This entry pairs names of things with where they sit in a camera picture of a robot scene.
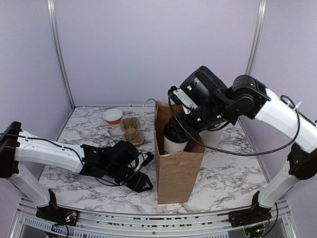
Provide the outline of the brown paper takeout bag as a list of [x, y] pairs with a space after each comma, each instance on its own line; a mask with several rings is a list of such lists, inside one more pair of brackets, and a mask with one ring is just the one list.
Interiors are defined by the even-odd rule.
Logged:
[[154, 149], [158, 204], [188, 202], [201, 168], [205, 148], [190, 139], [185, 147], [166, 153], [163, 128], [172, 117], [167, 103], [155, 101]]

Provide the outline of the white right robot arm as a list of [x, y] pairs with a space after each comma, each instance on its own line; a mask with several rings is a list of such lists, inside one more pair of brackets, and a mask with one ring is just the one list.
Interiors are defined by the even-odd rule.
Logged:
[[299, 113], [289, 96], [278, 96], [253, 77], [240, 75], [226, 86], [212, 74], [196, 72], [182, 85], [170, 87], [167, 98], [171, 109], [181, 107], [181, 112], [171, 112], [163, 129], [167, 154], [183, 150], [199, 133], [235, 124], [241, 117], [262, 122], [285, 136], [282, 144], [255, 153], [291, 150], [279, 173], [254, 196], [254, 204], [245, 212], [248, 221], [256, 222], [295, 184], [315, 174], [317, 126]]

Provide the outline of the black plastic cup lid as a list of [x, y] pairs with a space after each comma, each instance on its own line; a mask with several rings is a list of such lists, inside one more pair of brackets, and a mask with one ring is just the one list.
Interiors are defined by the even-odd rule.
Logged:
[[167, 123], [163, 128], [163, 134], [174, 143], [184, 143], [189, 140], [187, 133], [179, 125]]

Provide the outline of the white paper coffee cup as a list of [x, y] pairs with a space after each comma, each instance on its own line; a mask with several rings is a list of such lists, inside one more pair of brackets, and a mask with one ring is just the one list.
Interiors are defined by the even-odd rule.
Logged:
[[164, 153], [165, 154], [173, 154], [178, 151], [183, 151], [186, 145], [187, 145], [187, 142], [176, 143], [164, 137]]

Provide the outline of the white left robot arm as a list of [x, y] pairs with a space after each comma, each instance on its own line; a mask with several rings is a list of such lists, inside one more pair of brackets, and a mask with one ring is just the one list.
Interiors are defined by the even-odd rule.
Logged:
[[0, 177], [10, 181], [53, 221], [63, 215], [56, 196], [51, 189], [43, 188], [25, 162], [60, 167], [96, 179], [109, 177], [114, 181], [110, 186], [126, 186], [137, 193], [153, 189], [149, 177], [141, 172], [153, 160], [151, 152], [139, 152], [127, 141], [107, 147], [58, 143], [36, 137], [21, 126], [13, 121], [0, 134]]

